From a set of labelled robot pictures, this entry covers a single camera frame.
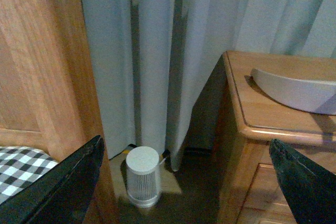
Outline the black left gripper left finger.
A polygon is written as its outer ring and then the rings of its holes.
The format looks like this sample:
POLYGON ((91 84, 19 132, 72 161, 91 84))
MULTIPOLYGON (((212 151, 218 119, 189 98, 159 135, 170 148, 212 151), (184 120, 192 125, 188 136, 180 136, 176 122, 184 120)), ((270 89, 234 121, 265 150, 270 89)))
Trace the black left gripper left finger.
POLYGON ((1 204, 1 223, 83 223, 104 157, 99 135, 1 204))

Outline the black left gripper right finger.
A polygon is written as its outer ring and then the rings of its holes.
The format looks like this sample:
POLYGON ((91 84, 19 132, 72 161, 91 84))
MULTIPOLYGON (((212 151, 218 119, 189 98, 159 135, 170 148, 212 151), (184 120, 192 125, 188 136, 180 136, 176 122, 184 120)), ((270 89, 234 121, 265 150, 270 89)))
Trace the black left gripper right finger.
POLYGON ((278 139, 269 155, 297 223, 335 223, 335 174, 278 139))

